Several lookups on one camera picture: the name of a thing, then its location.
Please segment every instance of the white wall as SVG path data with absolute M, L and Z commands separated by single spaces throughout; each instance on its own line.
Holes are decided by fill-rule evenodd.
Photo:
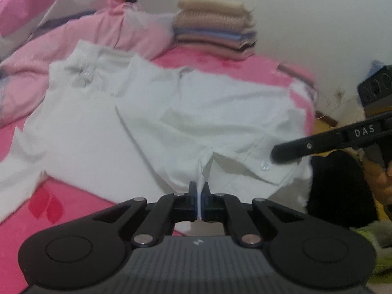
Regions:
M 139 0 L 149 12 L 176 11 L 177 1 Z M 324 95 L 318 108 L 334 118 L 342 111 L 331 111 L 338 87 L 346 100 L 372 60 L 392 63 L 392 0 L 241 1 L 256 8 L 257 51 L 313 72 Z

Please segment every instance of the pink bedsheet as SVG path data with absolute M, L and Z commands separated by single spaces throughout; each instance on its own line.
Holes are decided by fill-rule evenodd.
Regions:
M 278 62 L 262 56 L 245 61 L 223 60 L 197 51 L 175 48 L 154 62 L 166 68 L 184 65 L 233 78 L 289 87 L 293 78 L 277 71 Z M 295 104 L 306 110 L 305 133 L 309 134 L 314 120 L 314 108 L 308 98 L 291 92 Z M 15 127 L 22 128 L 25 119 L 0 129 L 0 161 L 7 155 Z M 111 206 L 112 203 L 75 187 L 47 180 L 13 215 L 0 224 L 0 293 L 17 294 L 26 286 L 19 269 L 17 254 L 20 245 L 30 235 Z

